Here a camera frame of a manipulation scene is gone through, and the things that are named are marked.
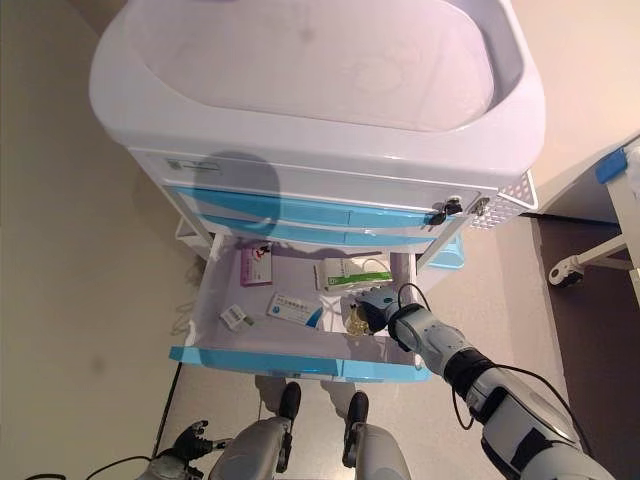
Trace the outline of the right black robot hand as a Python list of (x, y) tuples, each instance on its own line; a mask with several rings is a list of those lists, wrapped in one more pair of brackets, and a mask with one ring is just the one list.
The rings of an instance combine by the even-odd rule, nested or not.
[(355, 302), (360, 318), (371, 334), (384, 330), (399, 310), (398, 293), (391, 286), (372, 287), (360, 292)]

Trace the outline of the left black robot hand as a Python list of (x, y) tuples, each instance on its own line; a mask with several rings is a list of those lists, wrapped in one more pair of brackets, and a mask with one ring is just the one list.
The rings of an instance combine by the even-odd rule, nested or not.
[(223, 450), (232, 442), (232, 438), (207, 439), (204, 434), (208, 425), (208, 420), (199, 420), (187, 427), (174, 441), (171, 447), (172, 454), (185, 462), (190, 462), (213, 451)]

